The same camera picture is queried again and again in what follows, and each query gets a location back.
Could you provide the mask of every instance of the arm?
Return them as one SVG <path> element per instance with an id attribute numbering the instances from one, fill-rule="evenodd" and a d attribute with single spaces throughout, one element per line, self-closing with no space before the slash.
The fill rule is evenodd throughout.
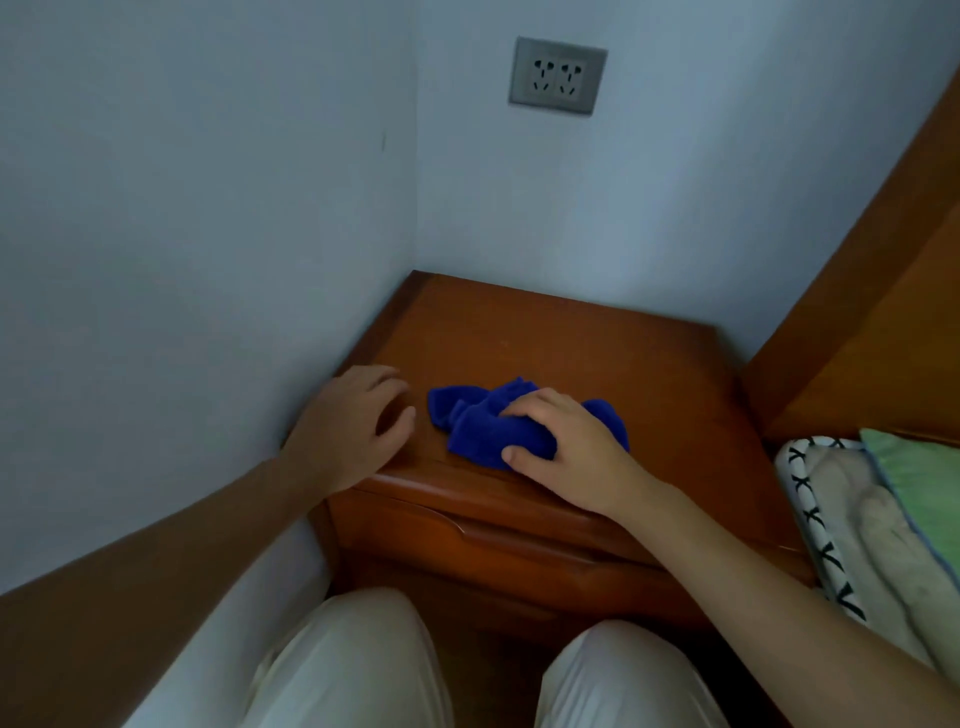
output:
<path id="1" fill-rule="evenodd" d="M 0 724 L 118 726 L 234 581 L 296 519 L 372 475 L 413 432 L 406 383 L 354 367 L 309 404 L 277 458 L 213 495 L 0 596 Z"/>
<path id="2" fill-rule="evenodd" d="M 776 569 L 685 494 L 644 471 L 576 401 L 545 389 L 504 415 L 557 438 L 541 460 L 504 460 L 574 505 L 623 525 L 683 584 L 790 722 L 960 725 L 960 692 Z"/>

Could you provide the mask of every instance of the hand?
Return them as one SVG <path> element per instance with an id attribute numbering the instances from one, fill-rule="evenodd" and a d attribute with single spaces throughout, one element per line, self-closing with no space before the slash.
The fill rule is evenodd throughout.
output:
<path id="1" fill-rule="evenodd" d="M 630 493 L 660 484 L 613 439 L 606 426 L 579 402 L 552 389 L 524 395 L 500 413 L 527 416 L 557 438 L 557 454 L 544 460 L 526 448 L 503 449 L 503 460 L 564 500 L 616 520 Z"/>
<path id="2" fill-rule="evenodd" d="M 297 482 L 323 483 L 320 497 L 370 477 L 396 455 L 414 431 L 413 407 L 382 435 L 376 423 L 387 405 L 409 389 L 393 367 L 351 367 L 331 379 L 307 405 L 276 459 Z"/>

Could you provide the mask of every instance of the wooden furniture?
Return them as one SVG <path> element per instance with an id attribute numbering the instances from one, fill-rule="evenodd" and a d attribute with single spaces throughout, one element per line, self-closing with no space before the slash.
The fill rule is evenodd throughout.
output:
<path id="1" fill-rule="evenodd" d="M 743 385 L 764 438 L 960 444 L 960 74 Z"/>
<path id="2" fill-rule="evenodd" d="M 622 416 L 633 454 L 806 584 L 800 534 L 712 328 L 414 273 L 345 366 L 398 367 L 416 432 L 381 473 L 311 521 L 336 588 L 390 584 L 475 624 L 561 643 L 614 616 L 706 628 L 683 588 L 626 531 L 515 473 L 446 451 L 426 394 L 516 376 Z"/>

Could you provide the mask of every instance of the wooden nightstand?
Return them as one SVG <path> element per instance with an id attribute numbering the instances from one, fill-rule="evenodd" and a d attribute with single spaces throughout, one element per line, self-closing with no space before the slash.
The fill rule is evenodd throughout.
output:
<path id="1" fill-rule="evenodd" d="M 446 451 L 432 387 L 516 377 L 577 400 L 603 398 L 634 457 L 805 584 L 814 572 L 774 470 L 737 396 L 713 328 L 415 272 L 345 366 L 391 364 L 417 429 L 382 473 L 311 514 L 334 587 L 400 587 L 473 626 L 563 643 L 627 617 L 701 629 L 683 588 L 615 523 L 515 473 Z"/>

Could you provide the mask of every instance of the wall socket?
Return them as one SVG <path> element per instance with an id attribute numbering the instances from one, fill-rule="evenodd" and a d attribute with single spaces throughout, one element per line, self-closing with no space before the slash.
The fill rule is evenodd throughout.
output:
<path id="1" fill-rule="evenodd" d="M 519 37 L 510 103 L 590 115 L 607 51 Z"/>

